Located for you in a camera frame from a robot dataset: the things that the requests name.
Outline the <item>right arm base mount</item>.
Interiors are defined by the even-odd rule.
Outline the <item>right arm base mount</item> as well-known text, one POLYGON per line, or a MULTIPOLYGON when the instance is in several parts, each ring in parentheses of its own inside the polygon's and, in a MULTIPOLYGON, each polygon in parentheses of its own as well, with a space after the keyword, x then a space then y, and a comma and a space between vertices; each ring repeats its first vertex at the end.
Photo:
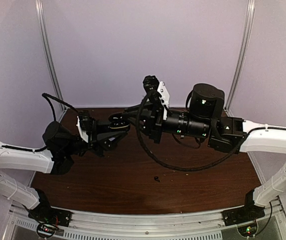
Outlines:
POLYGON ((257 220, 264 216, 264 208, 261 207, 242 206, 222 212, 225 226, 236 225, 238 233, 244 238, 254 237, 258 233, 257 220))

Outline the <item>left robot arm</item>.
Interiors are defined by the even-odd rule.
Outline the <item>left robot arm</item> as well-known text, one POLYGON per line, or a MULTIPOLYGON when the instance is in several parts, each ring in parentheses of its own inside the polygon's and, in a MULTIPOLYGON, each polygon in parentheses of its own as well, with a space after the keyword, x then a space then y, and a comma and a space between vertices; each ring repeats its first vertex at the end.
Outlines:
POLYGON ((28 187, 2 172, 3 169, 29 170, 51 175, 64 175, 74 164, 73 156, 92 152, 103 157, 104 152, 116 148, 130 125, 124 121, 91 121, 77 123, 77 134, 72 134, 58 121, 51 122, 43 134, 43 148, 25 148, 0 142, 0 194, 22 204, 29 217, 41 223, 63 224, 70 212, 51 207, 46 194, 28 187))

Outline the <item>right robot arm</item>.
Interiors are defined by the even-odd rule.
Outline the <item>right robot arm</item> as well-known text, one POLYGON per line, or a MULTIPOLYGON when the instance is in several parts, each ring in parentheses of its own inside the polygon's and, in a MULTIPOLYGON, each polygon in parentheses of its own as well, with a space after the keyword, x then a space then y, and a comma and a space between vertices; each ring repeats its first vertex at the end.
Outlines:
MULTIPOLYGON (((139 140, 148 136, 160 142, 163 133, 207 140, 208 146, 229 158, 236 153, 286 154, 286 127, 255 123, 239 117, 223 117, 224 92, 198 83, 189 93, 186 110, 170 110, 164 83, 147 83, 139 105, 125 109, 123 118, 134 119, 139 140)), ((251 220, 271 200, 286 190, 286 163, 270 180, 246 194, 239 210, 242 220, 251 220)))

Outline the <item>black earbud charging case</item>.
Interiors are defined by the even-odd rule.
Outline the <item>black earbud charging case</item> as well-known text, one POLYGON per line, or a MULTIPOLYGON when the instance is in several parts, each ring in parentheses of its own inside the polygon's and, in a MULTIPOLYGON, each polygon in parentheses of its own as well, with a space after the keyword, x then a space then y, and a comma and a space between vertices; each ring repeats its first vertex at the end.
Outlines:
POLYGON ((125 118, 123 118, 120 112, 110 115, 108 121, 110 122, 109 128, 112 130, 126 132, 130 130, 130 123, 125 118))

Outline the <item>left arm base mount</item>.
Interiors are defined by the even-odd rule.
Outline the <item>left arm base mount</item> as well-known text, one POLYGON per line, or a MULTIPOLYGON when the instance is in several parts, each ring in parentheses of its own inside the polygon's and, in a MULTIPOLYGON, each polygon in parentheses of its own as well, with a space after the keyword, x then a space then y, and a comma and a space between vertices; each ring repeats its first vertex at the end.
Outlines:
POLYGON ((55 234, 62 234, 63 227, 68 227, 72 218, 72 213, 68 210, 53 208, 51 213, 42 214, 35 210, 26 209, 28 217, 34 219, 38 225, 36 226, 36 234, 41 239, 49 239, 55 234))

